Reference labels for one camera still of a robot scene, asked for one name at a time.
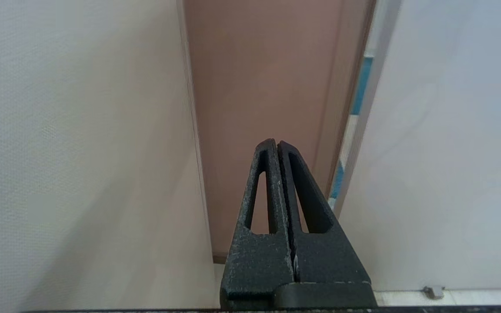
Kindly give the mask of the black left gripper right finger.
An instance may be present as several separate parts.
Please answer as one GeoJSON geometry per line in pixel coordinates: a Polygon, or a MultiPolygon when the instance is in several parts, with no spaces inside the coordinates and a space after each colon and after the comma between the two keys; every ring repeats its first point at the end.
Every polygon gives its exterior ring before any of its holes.
{"type": "Polygon", "coordinates": [[[371,280],[302,155],[278,143],[288,214],[292,283],[279,307],[374,307],[371,280]]]}

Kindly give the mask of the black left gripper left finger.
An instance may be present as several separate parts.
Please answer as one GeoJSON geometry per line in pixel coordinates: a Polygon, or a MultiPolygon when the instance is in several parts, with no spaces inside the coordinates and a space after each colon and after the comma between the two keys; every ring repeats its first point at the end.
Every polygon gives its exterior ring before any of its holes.
{"type": "Polygon", "coordinates": [[[256,146],[220,284],[222,307],[273,307],[278,287],[294,281],[288,213],[274,139],[256,146]],[[252,232],[259,176],[266,176],[269,232],[252,232]]]}

